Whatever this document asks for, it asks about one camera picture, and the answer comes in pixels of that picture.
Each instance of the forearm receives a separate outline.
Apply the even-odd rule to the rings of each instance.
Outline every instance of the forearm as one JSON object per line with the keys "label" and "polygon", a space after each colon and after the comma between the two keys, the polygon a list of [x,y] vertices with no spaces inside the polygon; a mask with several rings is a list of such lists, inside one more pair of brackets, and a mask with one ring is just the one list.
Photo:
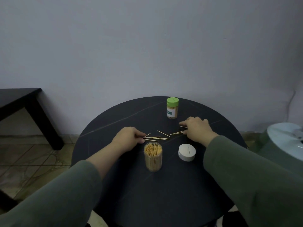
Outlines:
{"label": "forearm", "polygon": [[226,137],[213,139],[204,167],[233,200],[249,226],[302,221],[303,179]]}
{"label": "forearm", "polygon": [[96,168],[80,161],[0,216],[0,226],[79,226],[99,201],[102,181]]}
{"label": "forearm", "polygon": [[110,143],[87,159],[99,172],[103,179],[115,161],[122,155],[123,149],[114,143]]}

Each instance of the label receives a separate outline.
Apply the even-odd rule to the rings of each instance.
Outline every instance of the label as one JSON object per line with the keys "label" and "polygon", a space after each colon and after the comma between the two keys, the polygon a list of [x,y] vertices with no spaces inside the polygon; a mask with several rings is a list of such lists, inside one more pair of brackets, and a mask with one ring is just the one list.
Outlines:
{"label": "label", "polygon": [[166,114],[168,117],[174,118],[176,114],[176,109],[166,108]]}

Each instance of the person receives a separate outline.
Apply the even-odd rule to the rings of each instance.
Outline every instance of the person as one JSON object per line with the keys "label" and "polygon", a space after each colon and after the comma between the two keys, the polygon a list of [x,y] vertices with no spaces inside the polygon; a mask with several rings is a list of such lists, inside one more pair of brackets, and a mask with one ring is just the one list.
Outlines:
{"label": "person", "polygon": [[[187,127],[184,135],[206,147],[205,170],[248,226],[303,225],[300,176],[213,132],[207,119],[189,117],[180,125]],[[1,215],[0,226],[85,226],[99,201],[102,179],[119,156],[144,143],[144,136],[134,127],[123,128],[109,145]]]}

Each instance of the tabletop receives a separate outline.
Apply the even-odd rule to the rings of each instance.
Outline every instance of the tabletop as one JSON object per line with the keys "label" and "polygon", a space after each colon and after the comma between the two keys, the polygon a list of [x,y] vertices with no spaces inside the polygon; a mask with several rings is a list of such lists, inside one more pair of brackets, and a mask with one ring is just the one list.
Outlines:
{"label": "tabletop", "polygon": [[[239,145],[246,144],[237,129],[221,114],[191,100],[179,98],[178,117],[166,117],[165,96],[133,99],[97,116],[83,130],[74,148],[72,165],[108,145],[125,126],[134,126],[151,136],[181,131],[179,122],[189,116],[208,119],[211,128]],[[188,143],[197,150],[192,162],[178,157],[178,148]],[[102,195],[94,209],[105,220],[123,227],[203,226],[224,215],[232,201],[204,170],[205,147],[185,135],[160,141],[163,164],[158,172],[146,169],[143,147],[138,144],[123,154],[103,180]]]}
{"label": "tabletop", "polygon": [[6,88],[0,89],[0,108],[24,97],[35,95],[41,88]]}

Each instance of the person's left hand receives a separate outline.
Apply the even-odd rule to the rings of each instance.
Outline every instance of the person's left hand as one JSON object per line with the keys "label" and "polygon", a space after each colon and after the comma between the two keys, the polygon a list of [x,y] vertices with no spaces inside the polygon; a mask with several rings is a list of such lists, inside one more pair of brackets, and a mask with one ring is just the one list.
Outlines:
{"label": "person's left hand", "polygon": [[124,153],[133,149],[137,143],[144,143],[143,137],[145,135],[145,133],[138,131],[134,127],[124,127],[113,138],[112,144],[117,145]]}

